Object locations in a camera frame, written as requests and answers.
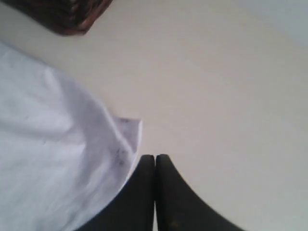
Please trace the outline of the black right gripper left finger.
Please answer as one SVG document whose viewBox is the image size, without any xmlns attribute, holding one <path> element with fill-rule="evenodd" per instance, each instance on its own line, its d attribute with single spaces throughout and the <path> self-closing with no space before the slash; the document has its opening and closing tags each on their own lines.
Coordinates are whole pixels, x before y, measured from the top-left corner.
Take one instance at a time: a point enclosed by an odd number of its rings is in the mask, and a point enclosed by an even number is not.
<svg viewBox="0 0 308 231">
<path fill-rule="evenodd" d="M 152 231 L 154 222 L 154 156 L 141 156 L 120 193 L 80 231 Z"/>
</svg>

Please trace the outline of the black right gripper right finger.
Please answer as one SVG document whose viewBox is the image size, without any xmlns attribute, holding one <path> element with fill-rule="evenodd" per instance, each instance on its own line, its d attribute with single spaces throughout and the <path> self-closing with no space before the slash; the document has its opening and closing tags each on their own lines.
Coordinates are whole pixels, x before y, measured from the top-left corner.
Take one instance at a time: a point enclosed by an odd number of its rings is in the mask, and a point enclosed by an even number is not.
<svg viewBox="0 0 308 231">
<path fill-rule="evenodd" d="M 156 157 L 155 207 L 159 231 L 241 230 L 192 190 L 167 154 Z"/>
</svg>

